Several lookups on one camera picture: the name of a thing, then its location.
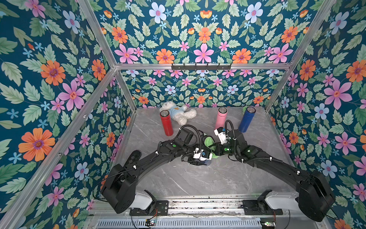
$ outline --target gray marble floor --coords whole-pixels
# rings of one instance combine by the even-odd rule
[[[214,136],[217,108],[195,108],[197,116],[187,124],[194,125],[208,135]],[[288,162],[286,153],[271,127],[262,107],[256,107],[256,115],[244,137],[248,144],[256,145],[270,155]],[[229,107],[227,119],[235,128],[242,118],[241,107]],[[136,120],[122,156],[122,165],[130,153],[136,149],[143,157],[156,149],[159,141],[172,139],[178,132],[179,124],[172,120],[174,135],[164,134],[158,109],[138,109]],[[226,155],[213,159],[210,166],[194,166],[181,162],[180,158],[162,165],[146,175],[137,186],[150,191],[155,196],[185,195],[226,195],[257,194],[266,189],[292,191],[291,187],[273,175],[246,164],[230,161]]]

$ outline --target aluminum frame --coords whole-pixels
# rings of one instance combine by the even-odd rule
[[[46,179],[53,172],[55,166],[61,159],[66,148],[71,144],[72,139],[78,133],[81,126],[85,122],[85,117],[93,110],[94,105],[100,99],[104,89],[109,85],[112,78],[116,74],[115,69],[107,72],[103,80],[86,101],[85,105],[79,110],[75,119],[60,137],[60,140],[52,148],[48,156],[43,160],[32,178],[27,182],[18,198],[14,201],[10,209],[5,213],[0,221],[0,228],[14,229],[20,218],[28,210],[40,189],[43,187]]]
[[[289,77],[294,72],[296,65],[301,60],[307,47],[310,45],[316,32],[318,31],[320,26],[323,24],[325,17],[328,15],[328,13],[330,12],[332,6],[336,3],[336,1],[337,0],[324,0],[322,5],[320,6],[319,11],[315,15],[313,21],[311,22],[311,24],[309,26],[309,30],[307,31],[306,35],[304,36],[304,39],[302,40],[300,46],[296,49],[296,52],[290,61],[290,69],[288,69],[285,72],[285,74],[282,76],[282,78],[278,82],[275,90],[273,91],[271,98],[269,99],[269,102],[267,103],[267,105],[265,107],[267,112],[270,111],[274,102],[280,95],[280,93],[281,93],[283,87],[285,86],[285,84],[287,83]]]

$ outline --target water bottle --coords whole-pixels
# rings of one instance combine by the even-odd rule
[[[239,131],[242,133],[245,133],[250,125],[250,122],[252,121],[255,114],[255,108],[254,107],[248,107],[243,115],[243,119],[239,125]]]

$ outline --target white teddy bear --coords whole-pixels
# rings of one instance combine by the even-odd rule
[[[178,107],[173,101],[168,101],[161,106],[160,112],[168,110],[171,119],[177,121],[179,125],[183,126],[187,123],[187,119],[194,118],[197,114],[196,110],[190,110],[188,112],[185,112],[187,108],[187,105]]]

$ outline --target pink flower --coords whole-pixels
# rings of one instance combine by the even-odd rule
[[[300,83],[300,87],[298,89],[296,89],[296,91],[299,92],[298,96],[302,96],[303,98],[305,97],[305,93],[309,91],[309,89],[306,88],[307,87],[307,83],[302,84]]]
[[[351,150],[352,152],[357,151],[356,147],[354,145],[351,145],[356,142],[356,138],[355,137],[348,138],[348,134],[346,132],[343,132],[342,138],[339,136],[335,136],[335,139],[337,142],[340,142],[336,144],[336,148],[337,149],[343,148],[342,151],[344,155],[348,154],[348,150]]]
[[[363,104],[360,106],[360,109],[365,109],[366,108],[366,99],[361,99],[361,103],[363,103]]]
[[[304,108],[304,103],[303,102],[299,102],[297,105],[297,110],[302,112],[305,108]]]
[[[275,49],[275,48],[268,47],[268,49],[266,49],[266,50],[264,51],[264,56],[269,56],[269,55],[273,54],[273,50],[274,50],[274,49]]]
[[[198,57],[196,57],[195,62],[200,62],[202,60],[202,63],[206,62],[211,62],[211,57],[209,57],[210,55],[213,54],[213,50],[207,50],[207,44],[203,43],[201,45],[201,51],[196,49],[193,51],[195,55],[197,55]]]
[[[300,164],[301,158],[299,157],[299,155],[295,156],[294,161],[296,162],[296,164]]]
[[[291,154],[291,149],[290,149],[291,142],[287,142],[287,139],[285,138],[285,136],[283,136],[282,141],[283,141],[284,146],[286,147],[288,154]]]
[[[65,150],[64,155],[67,155],[67,154],[68,154],[69,149],[71,149],[71,150],[74,150],[74,149],[75,149],[75,146],[72,144],[72,143],[74,143],[74,142],[75,142],[75,140],[76,140],[76,138],[74,138],[74,139],[71,141],[70,145],[69,145],[69,146],[67,147],[67,149]]]
[[[59,190],[58,187],[55,187],[53,191],[54,193],[50,193],[47,195],[47,197],[50,199],[48,202],[48,207],[51,206],[52,204],[57,206],[59,204],[59,200],[64,198],[64,194],[61,194],[64,191],[64,188],[60,188]]]
[[[51,175],[49,175],[49,177],[47,178],[45,185],[48,186],[49,184],[51,184],[52,181],[52,177],[54,179],[59,179],[60,178],[60,173],[57,172],[58,170],[60,170],[63,166],[63,163],[57,164],[56,167],[53,169],[53,172],[51,173]]]
[[[251,75],[252,74],[251,70],[249,70],[249,69],[242,69],[241,71],[242,72],[239,75],[243,75],[244,78],[247,77],[247,75]]]
[[[46,8],[39,4],[38,0],[28,0],[28,2],[25,2],[24,5],[32,10],[32,13],[35,17],[38,17],[40,15],[43,18],[46,18],[44,13],[42,11],[45,11]]]
[[[328,87],[328,84],[330,86],[333,85],[333,81],[335,80],[335,78],[333,78],[333,73],[330,75],[326,75],[325,76],[325,80],[323,80],[323,83],[325,83],[325,86]]]
[[[221,42],[220,44],[221,45],[219,46],[219,48],[221,48],[221,51],[228,50],[229,45],[228,45],[227,41],[225,41],[224,43]]]
[[[108,104],[105,103],[101,103],[102,104],[102,111],[104,111],[104,113],[108,110]]]
[[[220,84],[222,84],[222,79],[216,78],[216,79],[213,81],[213,84],[214,84],[214,85],[216,85],[216,86],[219,86]]]
[[[134,54],[134,49],[133,48],[128,48],[126,51],[126,47],[123,44],[119,44],[119,48],[121,50],[115,50],[115,53],[119,56],[121,56],[119,58],[119,61],[121,63],[124,63],[127,61],[127,63],[132,64],[132,61],[138,61],[138,58],[132,54]]]
[[[182,50],[187,51],[187,49],[189,48],[188,42],[184,43],[184,41],[182,41],[182,44],[180,44],[179,47],[181,51]]]
[[[140,50],[140,47],[134,48],[134,54],[137,54],[137,57],[143,56],[143,50]]]
[[[84,76],[83,75],[79,75],[79,74],[77,74],[76,75],[76,78],[74,79],[77,83],[78,83],[78,86],[82,86],[82,87],[84,87],[84,83],[86,82],[85,80],[84,80]]]
[[[57,110],[57,113],[61,113],[61,110],[65,109],[63,106],[64,103],[64,101],[60,101],[60,99],[57,97],[55,101],[51,101],[51,104],[53,105],[52,110]]]
[[[317,139],[319,140],[319,145],[323,144],[323,146],[325,148],[326,144],[330,143],[330,141],[327,138],[328,138],[328,135],[323,135],[322,133],[320,133],[320,137],[317,137]]]
[[[66,108],[68,111],[71,111],[74,108],[74,104],[77,109],[81,109],[81,107],[84,105],[84,100],[79,97],[84,95],[85,90],[82,88],[78,89],[78,84],[75,80],[71,81],[71,88],[66,83],[62,83],[62,87],[67,92],[61,92],[58,96],[63,101],[68,100],[66,104]]]
[[[349,102],[352,100],[352,96],[350,94],[344,93],[351,88],[352,83],[348,82],[342,85],[341,88],[339,80],[334,80],[333,82],[333,89],[325,88],[324,93],[326,95],[330,95],[330,97],[325,99],[325,104],[331,104],[334,100],[333,106],[335,109],[339,109],[341,107],[341,100],[344,102]]]
[[[356,172],[356,174],[359,175],[359,176],[363,176],[366,173],[366,157],[362,156],[361,161],[362,161],[362,163],[357,161],[357,160],[355,160],[353,162],[355,164],[355,166],[360,168]]]
[[[225,75],[226,76],[226,78],[229,78],[230,76],[234,76],[234,72],[236,72],[236,69],[235,70],[225,70],[224,72],[223,72],[223,75]]]
[[[89,141],[90,138],[88,137],[88,135],[82,135],[81,136],[81,141],[79,142],[79,144],[82,144],[83,145],[83,148],[85,147],[85,145],[89,145]]]
[[[249,78],[248,79],[248,83],[249,83],[249,85],[251,85],[251,84],[255,84],[255,82],[256,82],[257,80],[254,78],[254,77],[252,77],[252,78]]]
[[[158,75],[159,78],[161,78],[162,75],[165,75],[164,69],[162,70],[154,70],[154,75]]]
[[[296,79],[298,76],[298,74],[294,74],[294,73],[291,73],[291,76],[290,78],[288,79],[288,86],[291,86],[291,87],[294,87],[296,83],[298,83],[299,81]]]
[[[149,84],[151,84],[151,85],[155,85],[156,84],[156,80],[155,80],[155,78],[151,78],[150,77],[150,79],[149,79]]]
[[[285,44],[282,47],[282,49],[280,49],[279,47],[275,47],[274,51],[273,51],[274,55],[270,56],[268,59],[274,60],[274,63],[278,63],[278,62],[280,62],[280,60],[282,63],[285,63],[287,61],[286,56],[290,55],[293,52],[292,49],[289,49],[289,50],[287,50],[287,49],[288,49],[288,43]]]
[[[356,196],[360,197],[360,200],[362,202],[365,201],[365,197],[366,197],[366,192],[365,192],[365,187],[364,185],[361,183],[360,187],[358,187],[357,185],[353,185],[353,188],[355,189],[355,191],[353,191],[353,194],[355,194]]]
[[[188,79],[188,77],[186,79],[182,79],[182,85],[187,86],[187,85],[191,85],[191,80]]]
[[[180,75],[183,75],[183,72],[180,70],[169,70],[172,74],[170,74],[170,77],[179,78]]]

